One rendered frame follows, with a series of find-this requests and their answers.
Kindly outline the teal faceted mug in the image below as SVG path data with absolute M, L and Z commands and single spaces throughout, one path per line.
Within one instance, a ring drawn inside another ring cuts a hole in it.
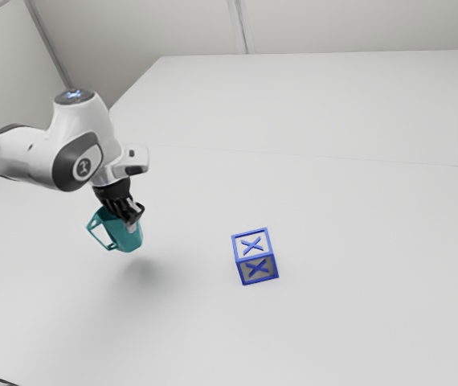
M 123 253 L 130 253 L 142 246 L 143 234 L 139 221 L 137 230 L 129 234 L 126 223 L 116 218 L 105 207 L 98 209 L 86 225 L 89 234 L 107 251 L 118 250 Z M 95 230 L 102 227 L 108 237 L 108 243 L 102 241 L 95 234 Z

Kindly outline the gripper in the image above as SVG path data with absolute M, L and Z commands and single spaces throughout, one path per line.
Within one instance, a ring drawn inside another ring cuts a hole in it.
M 138 221 L 145 207 L 133 200 L 130 187 L 130 178 L 124 178 L 107 186 L 93 186 L 92 189 L 101 204 L 116 218 L 123 221 Z M 134 233 L 137 230 L 137 222 L 127 223 L 126 228 L 129 234 Z

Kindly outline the blue framed letter block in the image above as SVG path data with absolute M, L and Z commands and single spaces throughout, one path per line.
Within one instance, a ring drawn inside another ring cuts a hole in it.
M 251 285 L 279 277 L 267 228 L 232 235 L 231 243 L 242 285 Z

